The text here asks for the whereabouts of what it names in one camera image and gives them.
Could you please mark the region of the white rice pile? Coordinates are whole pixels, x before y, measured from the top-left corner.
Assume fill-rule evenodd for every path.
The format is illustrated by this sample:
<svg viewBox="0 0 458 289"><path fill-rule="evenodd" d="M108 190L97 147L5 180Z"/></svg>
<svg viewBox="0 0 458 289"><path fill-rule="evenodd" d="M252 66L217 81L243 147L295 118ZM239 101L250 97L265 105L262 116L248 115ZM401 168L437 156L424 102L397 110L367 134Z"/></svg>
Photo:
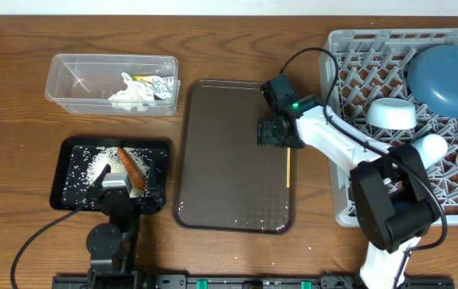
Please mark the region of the white rice pile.
<svg viewBox="0 0 458 289"><path fill-rule="evenodd" d="M168 152L164 149L130 148L124 150L133 159L145 181L148 181L149 166L157 162L157 178L165 191ZM70 153L69 161L59 169L64 174L61 187L54 192L59 196L60 209L73 210L85 201L86 193L99 176L105 165L111 166L113 173L124 173L125 167L117 155L117 148L108 146L77 145ZM130 197L145 201L144 190L132 188Z"/></svg>

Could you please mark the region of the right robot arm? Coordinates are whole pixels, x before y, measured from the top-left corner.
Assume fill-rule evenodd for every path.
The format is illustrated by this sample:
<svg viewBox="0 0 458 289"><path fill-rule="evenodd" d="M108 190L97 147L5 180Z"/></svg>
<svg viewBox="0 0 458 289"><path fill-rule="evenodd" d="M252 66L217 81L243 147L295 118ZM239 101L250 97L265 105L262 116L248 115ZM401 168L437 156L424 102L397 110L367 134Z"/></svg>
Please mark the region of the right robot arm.
<svg viewBox="0 0 458 289"><path fill-rule="evenodd" d="M272 117L258 122L258 144L314 147L350 176L358 224L369 241L359 275L368 288L405 283L411 253L436 221L444 221L427 169L448 151L445 139L427 135L394 148L352 127L312 96L266 94Z"/></svg>

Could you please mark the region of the orange carrot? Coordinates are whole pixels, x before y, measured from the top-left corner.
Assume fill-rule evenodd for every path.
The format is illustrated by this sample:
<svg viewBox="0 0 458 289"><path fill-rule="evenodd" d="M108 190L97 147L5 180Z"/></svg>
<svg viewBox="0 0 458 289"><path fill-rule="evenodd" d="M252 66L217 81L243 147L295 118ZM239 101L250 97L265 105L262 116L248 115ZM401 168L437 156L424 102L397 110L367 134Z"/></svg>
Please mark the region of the orange carrot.
<svg viewBox="0 0 458 289"><path fill-rule="evenodd" d="M139 190L144 190L146 187L146 181L133 159L123 148L117 149L117 155L121 159L133 187Z"/></svg>

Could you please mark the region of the light blue bowl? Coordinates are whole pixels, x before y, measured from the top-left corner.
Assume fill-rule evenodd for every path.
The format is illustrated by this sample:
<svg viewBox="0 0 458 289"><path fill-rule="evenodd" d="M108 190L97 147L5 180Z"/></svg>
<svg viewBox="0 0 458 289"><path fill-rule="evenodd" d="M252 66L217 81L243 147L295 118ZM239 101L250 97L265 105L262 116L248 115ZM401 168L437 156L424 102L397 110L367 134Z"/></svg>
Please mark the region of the light blue bowl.
<svg viewBox="0 0 458 289"><path fill-rule="evenodd" d="M417 125L415 105L409 101L381 98L374 100L366 114L366 123L378 128L405 130Z"/></svg>

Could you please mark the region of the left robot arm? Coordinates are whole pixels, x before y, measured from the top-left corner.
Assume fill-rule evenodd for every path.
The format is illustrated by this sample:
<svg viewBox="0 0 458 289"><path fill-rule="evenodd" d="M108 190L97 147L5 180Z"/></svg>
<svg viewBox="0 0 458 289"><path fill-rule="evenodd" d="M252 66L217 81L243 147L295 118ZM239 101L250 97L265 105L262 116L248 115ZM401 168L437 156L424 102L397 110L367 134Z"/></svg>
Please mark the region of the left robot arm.
<svg viewBox="0 0 458 289"><path fill-rule="evenodd" d="M140 216L156 214L166 203L155 164L149 169L149 195L131 198L131 189L127 173L113 173L106 165L87 193L87 198L101 213L109 216L109 221L95 226L87 236L90 269L84 288L155 287L153 277L135 267Z"/></svg>

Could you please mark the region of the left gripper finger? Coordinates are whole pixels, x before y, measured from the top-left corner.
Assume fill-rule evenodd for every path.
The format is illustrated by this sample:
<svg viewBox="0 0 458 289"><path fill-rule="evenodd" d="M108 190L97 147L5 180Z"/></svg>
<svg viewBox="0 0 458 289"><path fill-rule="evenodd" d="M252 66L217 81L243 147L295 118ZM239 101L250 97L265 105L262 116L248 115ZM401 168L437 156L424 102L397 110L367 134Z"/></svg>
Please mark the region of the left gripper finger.
<svg viewBox="0 0 458 289"><path fill-rule="evenodd" d="M100 172L99 176L92 183L91 189L93 191L96 191L102 187L102 182L108 173L111 173L111 166L105 165L102 171Z"/></svg>
<svg viewBox="0 0 458 289"><path fill-rule="evenodd" d="M146 205L150 209L161 209L165 205L165 191L157 178L157 162L155 160L150 162L146 190Z"/></svg>

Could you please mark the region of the light blue cup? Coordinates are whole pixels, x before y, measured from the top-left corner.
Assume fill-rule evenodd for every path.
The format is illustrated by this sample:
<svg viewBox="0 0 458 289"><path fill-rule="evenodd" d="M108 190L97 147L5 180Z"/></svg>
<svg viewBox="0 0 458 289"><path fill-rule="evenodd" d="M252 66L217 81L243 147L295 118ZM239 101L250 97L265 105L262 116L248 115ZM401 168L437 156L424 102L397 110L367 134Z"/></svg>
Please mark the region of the light blue cup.
<svg viewBox="0 0 458 289"><path fill-rule="evenodd" d="M429 134L419 138L411 145L418 151L425 169L429 169L448 152L447 141L436 134Z"/></svg>

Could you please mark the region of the green snack wrapper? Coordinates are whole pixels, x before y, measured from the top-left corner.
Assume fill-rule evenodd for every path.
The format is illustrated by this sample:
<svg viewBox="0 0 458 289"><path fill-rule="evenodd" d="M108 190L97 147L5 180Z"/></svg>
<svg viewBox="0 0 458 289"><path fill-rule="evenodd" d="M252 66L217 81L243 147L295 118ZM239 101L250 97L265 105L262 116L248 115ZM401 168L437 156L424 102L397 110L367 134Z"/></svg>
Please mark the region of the green snack wrapper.
<svg viewBox="0 0 458 289"><path fill-rule="evenodd" d="M134 75L132 79L141 83L150 84L153 87L154 96L160 100L168 100L173 96L174 78L172 76Z"/></svg>

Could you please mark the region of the blue plate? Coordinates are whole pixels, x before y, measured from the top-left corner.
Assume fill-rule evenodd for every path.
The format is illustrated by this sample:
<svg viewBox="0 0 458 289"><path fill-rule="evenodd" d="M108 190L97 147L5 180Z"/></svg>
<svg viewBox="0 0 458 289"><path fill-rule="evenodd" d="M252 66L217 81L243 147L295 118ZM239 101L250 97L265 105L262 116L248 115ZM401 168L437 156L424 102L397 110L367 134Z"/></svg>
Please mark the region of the blue plate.
<svg viewBox="0 0 458 289"><path fill-rule="evenodd" d="M410 63L411 94L429 111L458 118L458 46L439 45L420 52Z"/></svg>

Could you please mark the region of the wooden chopstick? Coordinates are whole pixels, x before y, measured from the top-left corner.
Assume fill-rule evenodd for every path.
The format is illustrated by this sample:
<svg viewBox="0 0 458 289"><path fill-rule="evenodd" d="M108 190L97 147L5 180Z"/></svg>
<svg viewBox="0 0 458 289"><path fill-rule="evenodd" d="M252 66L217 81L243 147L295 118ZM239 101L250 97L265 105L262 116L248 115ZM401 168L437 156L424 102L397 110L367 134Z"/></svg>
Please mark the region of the wooden chopstick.
<svg viewBox="0 0 458 289"><path fill-rule="evenodd" d="M286 187L289 189L291 184L291 156L290 148L287 148L287 162L286 162Z"/></svg>

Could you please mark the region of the white tissue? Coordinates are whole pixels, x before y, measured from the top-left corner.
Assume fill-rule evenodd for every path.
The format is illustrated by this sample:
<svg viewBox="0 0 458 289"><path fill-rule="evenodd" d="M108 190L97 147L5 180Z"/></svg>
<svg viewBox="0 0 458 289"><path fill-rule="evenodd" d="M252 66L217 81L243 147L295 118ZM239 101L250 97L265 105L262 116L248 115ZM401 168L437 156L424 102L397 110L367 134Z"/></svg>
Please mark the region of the white tissue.
<svg viewBox="0 0 458 289"><path fill-rule="evenodd" d="M125 72L122 72L121 76L127 88L108 98L111 101L111 105L114 108L123 108L127 111L133 109L138 112L146 111L149 108L146 102L154 100L153 86L146 82L136 81Z"/></svg>

